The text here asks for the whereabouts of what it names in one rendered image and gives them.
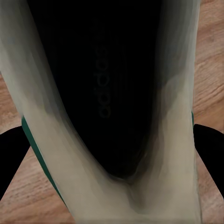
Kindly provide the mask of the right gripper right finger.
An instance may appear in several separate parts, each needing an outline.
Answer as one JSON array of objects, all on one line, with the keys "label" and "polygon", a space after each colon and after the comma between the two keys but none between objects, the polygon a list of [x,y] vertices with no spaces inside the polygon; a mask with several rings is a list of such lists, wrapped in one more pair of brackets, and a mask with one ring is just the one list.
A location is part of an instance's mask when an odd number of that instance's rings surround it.
[{"label": "right gripper right finger", "polygon": [[193,134],[195,148],[224,198],[224,134],[199,124]]}]

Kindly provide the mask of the gym shoe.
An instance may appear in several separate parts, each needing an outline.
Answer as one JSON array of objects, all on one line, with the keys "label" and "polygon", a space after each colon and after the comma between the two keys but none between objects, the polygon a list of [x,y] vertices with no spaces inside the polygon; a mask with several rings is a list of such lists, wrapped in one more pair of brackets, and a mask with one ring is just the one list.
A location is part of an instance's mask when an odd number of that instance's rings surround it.
[{"label": "gym shoe", "polygon": [[76,224],[203,224],[200,1],[0,0],[1,74]]}]

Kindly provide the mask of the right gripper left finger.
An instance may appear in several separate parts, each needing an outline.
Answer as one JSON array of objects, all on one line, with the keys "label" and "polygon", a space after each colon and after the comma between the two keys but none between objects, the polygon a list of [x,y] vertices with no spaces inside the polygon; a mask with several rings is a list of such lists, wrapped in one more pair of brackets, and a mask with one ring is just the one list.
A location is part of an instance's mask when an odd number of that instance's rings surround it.
[{"label": "right gripper left finger", "polygon": [[29,148],[22,126],[0,135],[0,201]]}]

